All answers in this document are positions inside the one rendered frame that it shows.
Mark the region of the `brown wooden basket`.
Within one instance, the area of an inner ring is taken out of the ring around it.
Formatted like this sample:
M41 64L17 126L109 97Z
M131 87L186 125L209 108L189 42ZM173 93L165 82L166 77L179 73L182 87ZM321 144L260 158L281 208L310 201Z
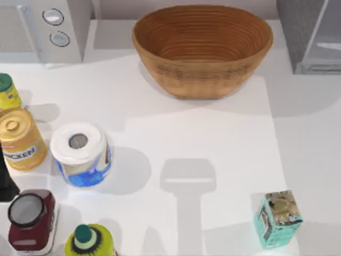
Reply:
M177 5L151 12L132 43L153 80L179 99L220 99L236 91L273 43L262 18L223 5Z

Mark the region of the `pale microwave oven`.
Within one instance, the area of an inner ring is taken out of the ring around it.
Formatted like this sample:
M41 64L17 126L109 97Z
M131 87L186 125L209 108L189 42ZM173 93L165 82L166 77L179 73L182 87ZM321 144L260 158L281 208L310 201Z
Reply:
M44 21L42 13L50 9L63 13L59 26ZM0 63L83 62L93 12L92 0L0 0ZM50 42L56 31L70 37L68 46Z

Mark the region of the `teal patterned box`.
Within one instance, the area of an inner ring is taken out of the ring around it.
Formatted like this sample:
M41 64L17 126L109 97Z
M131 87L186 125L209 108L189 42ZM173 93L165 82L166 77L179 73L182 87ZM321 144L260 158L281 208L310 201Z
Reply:
M282 247L291 241L303 223L291 190L266 193L254 216L254 225L263 249Z

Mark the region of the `white paper roll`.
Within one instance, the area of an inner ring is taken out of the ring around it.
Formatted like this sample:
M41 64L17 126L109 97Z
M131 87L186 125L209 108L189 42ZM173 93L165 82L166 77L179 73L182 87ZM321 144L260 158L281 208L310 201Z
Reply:
M96 124L73 122L59 127L52 134L50 150L58 171L74 187L96 186L109 174L111 148Z

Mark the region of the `round microwave knob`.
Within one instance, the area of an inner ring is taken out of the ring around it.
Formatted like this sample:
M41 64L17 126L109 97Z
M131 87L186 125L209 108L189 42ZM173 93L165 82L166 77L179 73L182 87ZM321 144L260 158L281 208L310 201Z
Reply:
M64 22L63 13L58 9L45 10L42 13L42 17L51 26L59 26Z
M50 42L57 47L66 47L70 44L70 37L62 31L56 31L50 34Z

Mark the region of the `yellow bottle with green cap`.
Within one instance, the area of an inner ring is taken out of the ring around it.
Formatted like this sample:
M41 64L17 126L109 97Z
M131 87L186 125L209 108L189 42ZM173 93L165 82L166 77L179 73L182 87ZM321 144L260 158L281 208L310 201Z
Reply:
M0 111L22 107L22 101L10 75L0 73Z

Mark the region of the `yellow-green bottle with green cap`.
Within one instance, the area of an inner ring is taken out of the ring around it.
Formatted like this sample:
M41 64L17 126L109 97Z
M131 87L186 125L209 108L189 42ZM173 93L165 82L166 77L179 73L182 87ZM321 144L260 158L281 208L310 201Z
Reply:
M100 224L81 224L67 239L64 256L119 256L111 232Z

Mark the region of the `golden can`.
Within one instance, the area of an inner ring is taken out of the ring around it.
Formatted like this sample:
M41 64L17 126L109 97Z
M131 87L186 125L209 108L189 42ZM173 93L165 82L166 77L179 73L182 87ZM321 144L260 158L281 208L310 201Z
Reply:
M0 143L7 163L17 171L32 170L47 156L47 145L33 116L23 108L0 112Z

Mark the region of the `dark red jar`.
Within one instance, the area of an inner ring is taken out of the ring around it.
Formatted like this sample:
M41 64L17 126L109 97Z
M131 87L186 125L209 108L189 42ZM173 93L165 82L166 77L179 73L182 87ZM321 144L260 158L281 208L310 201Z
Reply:
M45 256L54 243L59 205L48 189L27 189L11 202L9 244L20 256Z

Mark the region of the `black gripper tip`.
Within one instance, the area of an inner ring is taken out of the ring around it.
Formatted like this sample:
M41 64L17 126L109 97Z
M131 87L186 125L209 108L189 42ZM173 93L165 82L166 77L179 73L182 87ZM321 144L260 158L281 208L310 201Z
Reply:
M11 202L19 192L7 169L0 144L0 203Z

